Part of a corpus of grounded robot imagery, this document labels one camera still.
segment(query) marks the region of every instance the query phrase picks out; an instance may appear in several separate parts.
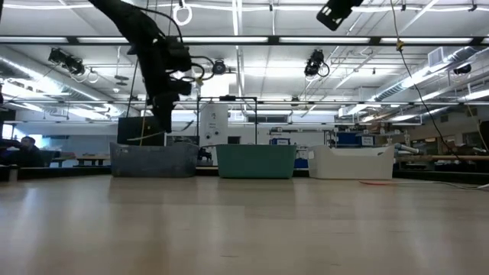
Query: man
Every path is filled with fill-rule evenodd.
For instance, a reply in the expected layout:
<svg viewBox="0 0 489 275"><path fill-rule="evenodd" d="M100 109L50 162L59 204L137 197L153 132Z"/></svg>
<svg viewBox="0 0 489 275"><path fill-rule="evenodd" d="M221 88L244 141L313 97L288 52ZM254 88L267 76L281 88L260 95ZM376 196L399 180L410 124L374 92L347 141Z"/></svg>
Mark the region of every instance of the man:
<svg viewBox="0 0 489 275"><path fill-rule="evenodd" d="M40 150L35 144L36 140L32 137L23 137L21 143L16 146L19 150L9 154L2 160L2 164L15 164L20 167L44 167L44 161L40 154Z"/></svg>

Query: storage bin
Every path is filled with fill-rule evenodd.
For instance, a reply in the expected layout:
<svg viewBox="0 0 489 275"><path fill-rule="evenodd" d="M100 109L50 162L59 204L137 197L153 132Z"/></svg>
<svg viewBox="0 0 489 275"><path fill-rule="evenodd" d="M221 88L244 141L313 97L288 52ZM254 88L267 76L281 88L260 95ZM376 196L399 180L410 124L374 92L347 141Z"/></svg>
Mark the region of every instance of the storage bin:
<svg viewBox="0 0 489 275"><path fill-rule="evenodd" d="M296 146L217 146L219 175L234 179L289 179L293 175Z"/></svg>
<svg viewBox="0 0 489 275"><path fill-rule="evenodd" d="M309 148L309 176L332 180L391 180L394 147Z"/></svg>
<svg viewBox="0 0 489 275"><path fill-rule="evenodd" d="M169 147L110 143L112 175L182 178L196 174L199 147L176 143Z"/></svg>

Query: ceiling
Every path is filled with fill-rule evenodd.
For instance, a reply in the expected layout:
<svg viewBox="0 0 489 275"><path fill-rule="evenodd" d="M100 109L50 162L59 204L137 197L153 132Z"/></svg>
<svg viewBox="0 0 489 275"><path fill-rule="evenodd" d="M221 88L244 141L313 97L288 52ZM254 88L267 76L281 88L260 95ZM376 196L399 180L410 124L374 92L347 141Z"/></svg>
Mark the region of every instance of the ceiling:
<svg viewBox="0 0 489 275"><path fill-rule="evenodd" d="M191 1L188 5L203 5L207 8L194 6L193 17L190 22L181 28L183 36L192 35L235 35L233 27L232 2L240 5L239 0L212 0ZM423 8L430 0L406 0L409 7ZM155 8L155 5L165 5L157 8L158 11L171 15L170 1L133 0L133 4ZM393 28L392 11L359 12L354 11L343 22L341 27L332 32L316 20L316 13L325 0L300 1L300 0L273 0L276 10L270 12L249 11L252 8L267 8L268 0L243 0L242 16L238 22L238 34L240 35L351 35L351 36L392 36ZM489 0L476 0L479 8L489 8ZM70 5L87 5L84 0L5 0L5 4L30 6L31 8L5 8L0 34L7 35L52 35L52 36L120 36L116 27L101 12L94 8L71 9L35 9L38 6L51 6L59 8ZM440 0L434 5L434 9L469 7L468 0ZM209 6L228 10L208 9ZM389 8L388 0L365 0L362 8ZM480 9L469 11L434 12L428 11L414 22L410 23L418 11L397 11L397 25L405 36L486 36L489 34L487 26L488 11ZM179 11L178 18L183 21L185 11ZM156 22L161 30L169 33L169 21L157 16ZM176 28L170 24L170 33L175 34ZM47 61L51 47L44 45L10 45L10 49L24 54L29 59L35 60L45 66L52 66ZM144 85L139 70L134 78L135 57L126 54L128 48L121 48L121 56L118 62L118 48L113 46L63 46L67 53L82 58L86 66L93 68L99 74L96 83L85 81L82 83L109 98L128 99L131 83L134 81L134 94L144 97ZM328 64L331 67L329 77L309 83L306 81L303 71L306 60L313 50L323 50L329 57ZM434 47L406 47L404 56L406 63L411 68L424 64L427 54ZM243 95L258 96L261 99L290 99L294 95L300 95L306 100L364 100L363 95L374 92L379 87L393 82L406 72L403 61L394 47L314 47L314 46L243 46L242 56L244 61L244 90ZM192 55L203 55L212 59L223 59L226 65L237 67L237 50L235 46L194 46L190 49ZM487 62L485 59L476 60L474 74L485 72ZM55 68L62 73L68 81L68 75L62 68ZM114 76L118 74L127 76L128 86L117 86L118 80ZM449 82L453 83L467 76L452 75L447 73L438 75L428 81L420 83L423 92L432 92L445 87ZM238 94L235 76L222 78L222 85L230 85L230 93ZM335 108L337 106L319 106L321 108Z"/></svg>

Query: sign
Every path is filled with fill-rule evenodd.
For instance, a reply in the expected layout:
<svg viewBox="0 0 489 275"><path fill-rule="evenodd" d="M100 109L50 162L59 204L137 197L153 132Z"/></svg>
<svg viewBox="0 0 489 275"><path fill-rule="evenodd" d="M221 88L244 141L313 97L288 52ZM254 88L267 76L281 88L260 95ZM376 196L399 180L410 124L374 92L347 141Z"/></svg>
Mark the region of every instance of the sign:
<svg viewBox="0 0 489 275"><path fill-rule="evenodd" d="M361 146L374 146L374 137L361 137Z"/></svg>

